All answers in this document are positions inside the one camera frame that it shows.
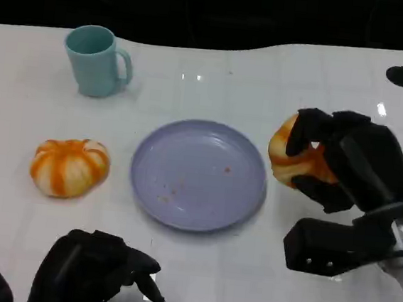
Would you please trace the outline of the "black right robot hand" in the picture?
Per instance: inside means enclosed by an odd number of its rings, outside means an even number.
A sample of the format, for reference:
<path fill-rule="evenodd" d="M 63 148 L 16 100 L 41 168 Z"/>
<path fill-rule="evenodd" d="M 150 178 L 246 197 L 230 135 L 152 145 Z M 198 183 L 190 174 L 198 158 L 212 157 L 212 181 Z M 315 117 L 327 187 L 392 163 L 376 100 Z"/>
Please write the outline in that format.
<path fill-rule="evenodd" d="M 323 147 L 321 159 L 336 181 L 327 183 L 302 174 L 291 182 L 326 213 L 352 206 L 369 212 L 403 201 L 403 152 L 387 126 L 352 111 L 326 114 L 315 108 L 300 109 L 286 154 L 301 155 L 313 142 Z"/>

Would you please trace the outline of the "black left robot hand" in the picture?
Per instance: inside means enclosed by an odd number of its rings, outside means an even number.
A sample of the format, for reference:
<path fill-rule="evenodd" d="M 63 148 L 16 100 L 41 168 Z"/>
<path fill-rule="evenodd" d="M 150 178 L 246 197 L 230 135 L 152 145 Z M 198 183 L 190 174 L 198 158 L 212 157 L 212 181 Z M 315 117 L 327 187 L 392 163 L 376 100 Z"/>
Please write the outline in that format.
<path fill-rule="evenodd" d="M 75 229 L 46 254 L 27 302 L 108 302 L 133 284 L 151 302 L 166 302 L 151 278 L 160 270 L 154 258 L 121 237 Z"/>

